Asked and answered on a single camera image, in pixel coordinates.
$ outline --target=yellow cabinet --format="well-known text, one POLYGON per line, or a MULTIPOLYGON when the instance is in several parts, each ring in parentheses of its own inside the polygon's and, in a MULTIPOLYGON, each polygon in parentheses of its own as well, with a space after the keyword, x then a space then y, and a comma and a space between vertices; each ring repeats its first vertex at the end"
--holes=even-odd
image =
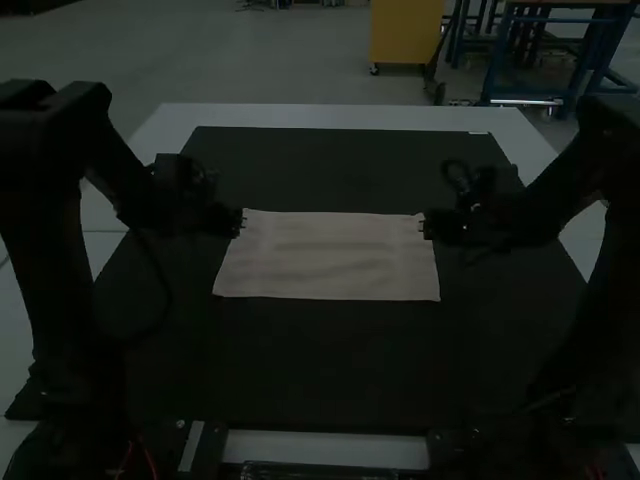
POLYGON ((440 41, 444 0, 372 0, 372 63, 429 63, 440 41))

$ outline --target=red wire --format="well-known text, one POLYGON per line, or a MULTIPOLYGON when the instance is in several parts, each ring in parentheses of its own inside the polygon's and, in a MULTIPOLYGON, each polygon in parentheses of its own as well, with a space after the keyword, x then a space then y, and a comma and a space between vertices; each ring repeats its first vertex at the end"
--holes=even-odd
POLYGON ((142 450, 144 450, 144 456, 147 458, 147 463, 149 464, 149 468, 151 469, 151 476, 153 477, 153 480, 158 480, 158 469, 156 468, 156 463, 153 461, 151 453, 149 453, 149 450, 147 450, 144 446, 142 446, 142 450))
POLYGON ((602 474, 600 467, 594 465, 593 470, 596 472, 596 480, 604 480, 604 475, 602 474))
POLYGON ((124 467, 127 465, 129 458, 131 457, 131 452, 133 452, 133 442, 129 442, 129 448, 127 449, 127 453, 125 453, 124 458, 120 462, 120 466, 118 467, 118 473, 116 473, 116 477, 114 480, 118 480, 120 475, 124 471, 124 467))

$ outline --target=table leg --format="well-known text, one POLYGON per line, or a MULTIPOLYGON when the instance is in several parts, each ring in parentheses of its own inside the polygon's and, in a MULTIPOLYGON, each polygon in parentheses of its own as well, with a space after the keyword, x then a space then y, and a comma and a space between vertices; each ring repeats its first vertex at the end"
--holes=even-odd
MULTIPOLYGON (((540 7, 529 7, 529 13, 527 13, 527 17, 535 18, 539 14, 540 7)), ((527 22, 522 25, 522 31, 520 33, 520 41, 515 48, 514 52, 514 63, 517 66, 522 66, 524 61, 524 57, 529 48, 529 44, 532 42, 531 31, 533 30, 534 24, 532 22, 527 22)))
MULTIPOLYGON (((514 7, 514 8, 515 8, 516 17, 524 17, 527 7, 514 7)), ((507 49, 509 51, 513 51, 513 49, 515 48, 516 40, 520 36, 521 29, 522 29, 522 22, 513 22, 513 26, 511 27, 511 33, 509 35, 509 40, 507 42, 507 49)))
POLYGON ((576 69, 569 81, 569 87, 567 88, 567 93, 564 97, 564 103, 558 110, 559 119, 566 118, 567 114, 573 110, 578 98, 580 85, 582 85, 593 59, 598 55, 601 39, 607 26, 602 24, 592 24, 592 26, 594 29, 592 30, 591 38, 584 44, 580 57, 578 58, 576 69))
POLYGON ((487 11, 487 2, 489 0, 482 0, 480 2, 480 8, 478 9, 478 20, 476 20, 476 35, 480 35, 482 30, 482 24, 484 23, 484 14, 487 11))
MULTIPOLYGON (((462 0, 456 0, 456 4, 453 8, 453 12, 459 12, 461 11, 461 2, 462 0)), ((453 54, 456 48, 456 38, 458 37, 458 25, 459 25, 459 20, 458 17, 460 16, 460 14, 458 15, 452 15, 451 19, 449 20, 449 22, 451 23, 451 32, 449 33, 449 46, 447 47, 447 56, 445 58, 447 63, 451 63, 453 61, 453 54)))
POLYGON ((457 24, 456 31, 456 43, 453 47, 453 60, 451 61, 451 68, 454 70, 460 66, 460 57, 464 52, 464 34, 467 29, 467 17, 469 16, 469 7, 471 6, 471 0, 462 0, 462 8, 460 9, 460 16, 457 24))
POLYGON ((487 35, 493 33, 493 25, 496 23, 496 15, 498 12, 499 0, 491 0, 491 7, 489 8, 489 18, 487 20, 487 28, 484 31, 487 35))
POLYGON ((509 40, 509 29, 513 23, 513 17, 515 17, 515 9, 512 4, 507 3, 498 29, 498 39, 493 51, 493 57, 489 63, 487 74, 484 78, 484 85, 482 86, 482 94, 480 95, 480 103, 489 105, 491 103, 491 97, 493 95, 493 88, 495 86, 496 77, 502 67, 504 56, 507 50, 507 43, 509 40))
POLYGON ((616 22, 614 28, 610 27, 611 34, 607 35, 606 39, 600 43, 600 47, 603 47, 603 54, 599 59, 598 66, 593 71, 593 75, 591 76, 591 80, 589 80, 589 84, 587 85, 585 93, 592 93, 602 83, 602 79, 607 73, 607 70, 609 70, 609 65, 611 64, 611 60, 613 60, 613 56, 618 49, 618 45, 620 45, 620 41, 622 40, 622 37, 624 36, 624 33, 629 26, 629 22, 633 18, 635 8, 636 5, 624 5, 615 7, 613 14, 619 15, 620 19, 618 20, 618 22, 616 22))
MULTIPOLYGON (((540 9, 540 17, 541 18, 549 18, 551 15, 551 7, 543 7, 540 9)), ((542 42, 542 37, 544 36, 544 31, 547 24, 545 22, 538 22, 534 29, 533 39, 531 40, 531 48, 529 49, 529 54, 527 55, 527 59, 525 60, 525 68, 533 68, 533 64, 538 58, 538 52, 540 51, 540 42, 542 42)))

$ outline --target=workbench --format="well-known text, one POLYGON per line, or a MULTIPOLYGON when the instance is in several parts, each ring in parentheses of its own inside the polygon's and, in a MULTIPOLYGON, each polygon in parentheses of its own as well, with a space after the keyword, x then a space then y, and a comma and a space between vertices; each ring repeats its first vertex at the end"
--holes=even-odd
MULTIPOLYGON (((157 152, 183 151, 219 168, 222 200, 302 211, 415 213, 453 201, 437 173, 451 155, 509 171, 516 164, 524 184, 555 157, 517 110, 484 108, 164 105, 130 144, 144 163, 157 152)), ((519 182, 507 174, 504 187, 519 182)), ((596 204, 568 226, 563 245, 470 270, 458 252, 437 246, 440 304, 216 299, 211 287, 227 241, 154 240, 175 303, 163 330, 129 355, 131 407, 140 416, 227 423, 228 461, 268 455, 336 463, 327 458, 335 451, 319 446, 331 433, 345 450, 344 437, 333 435, 339 432, 357 434, 347 437, 357 462, 425 468, 428 427, 459 421, 471 407, 509 408, 521 399, 571 322, 603 216, 596 204), (273 433, 267 437, 277 448, 250 447, 266 435, 253 430, 272 429, 320 433, 289 441, 273 433)), ((148 260, 90 186, 83 227, 94 273, 102 269, 96 305, 103 326, 126 335, 156 320, 164 298, 148 260)), ((26 379, 30 357, 12 273, 0 270, 12 299, 0 302, 2 408, 26 379)), ((15 447, 26 431, 2 424, 0 440, 15 447)))

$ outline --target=beige towel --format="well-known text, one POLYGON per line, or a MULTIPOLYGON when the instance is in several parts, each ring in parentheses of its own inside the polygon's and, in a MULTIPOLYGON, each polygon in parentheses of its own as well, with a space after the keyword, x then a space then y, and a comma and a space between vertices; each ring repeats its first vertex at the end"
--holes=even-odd
POLYGON ((420 215, 245 210, 213 293, 314 300, 440 300, 420 215))

